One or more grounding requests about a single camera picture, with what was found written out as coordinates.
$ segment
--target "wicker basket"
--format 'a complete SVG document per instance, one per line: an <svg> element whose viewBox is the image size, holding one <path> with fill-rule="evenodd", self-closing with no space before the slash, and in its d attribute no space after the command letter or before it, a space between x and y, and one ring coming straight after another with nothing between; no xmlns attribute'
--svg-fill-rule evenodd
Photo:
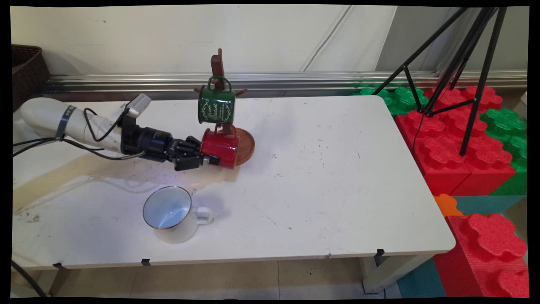
<svg viewBox="0 0 540 304"><path fill-rule="evenodd" d="M32 93L49 79L49 69L41 48L29 45L11 45L11 73L13 81L13 112Z"/></svg>

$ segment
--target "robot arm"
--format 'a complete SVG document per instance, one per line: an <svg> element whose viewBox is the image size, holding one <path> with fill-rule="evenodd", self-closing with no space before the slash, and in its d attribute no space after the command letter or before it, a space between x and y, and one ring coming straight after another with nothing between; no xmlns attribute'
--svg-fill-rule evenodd
<svg viewBox="0 0 540 304"><path fill-rule="evenodd" d="M111 118L106 118L58 100L39 97L21 106L21 117L39 136L56 137L61 141L63 135L67 135L80 143L125 155L144 152L141 158L170 161L177 171L198 168L204 163L219 164L218 157L200 153L201 143L193 136L181 140L173 138L171 133L137 125L136 118L150 101L148 96L140 94L122 105Z"/></svg>

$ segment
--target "table leg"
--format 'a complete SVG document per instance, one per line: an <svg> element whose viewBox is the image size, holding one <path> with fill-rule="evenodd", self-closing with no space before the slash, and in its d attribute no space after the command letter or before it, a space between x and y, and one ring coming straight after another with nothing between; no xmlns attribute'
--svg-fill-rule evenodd
<svg viewBox="0 0 540 304"><path fill-rule="evenodd" d="M367 294L381 292L432 256L433 254L389 256L376 268L373 267L375 263L373 257L361 257L364 291Z"/></svg>

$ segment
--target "tiled floor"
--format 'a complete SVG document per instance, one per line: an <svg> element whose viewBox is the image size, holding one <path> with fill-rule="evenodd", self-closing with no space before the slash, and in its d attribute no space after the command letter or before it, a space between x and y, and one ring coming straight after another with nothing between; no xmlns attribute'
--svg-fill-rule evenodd
<svg viewBox="0 0 540 304"><path fill-rule="evenodd" d="M383 299L364 295L358 259L64 270L54 296L154 299ZM386 298L400 298L397 284Z"/></svg>

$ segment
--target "white enamel mug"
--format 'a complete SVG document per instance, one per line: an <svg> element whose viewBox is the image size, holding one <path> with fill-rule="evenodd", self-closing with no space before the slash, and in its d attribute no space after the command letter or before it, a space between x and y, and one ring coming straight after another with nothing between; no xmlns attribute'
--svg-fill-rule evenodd
<svg viewBox="0 0 540 304"><path fill-rule="evenodd" d="M187 190L175 186L152 193L144 203L143 218L167 243L185 242L197 231L198 225L214 220L210 208L193 207Z"/></svg>

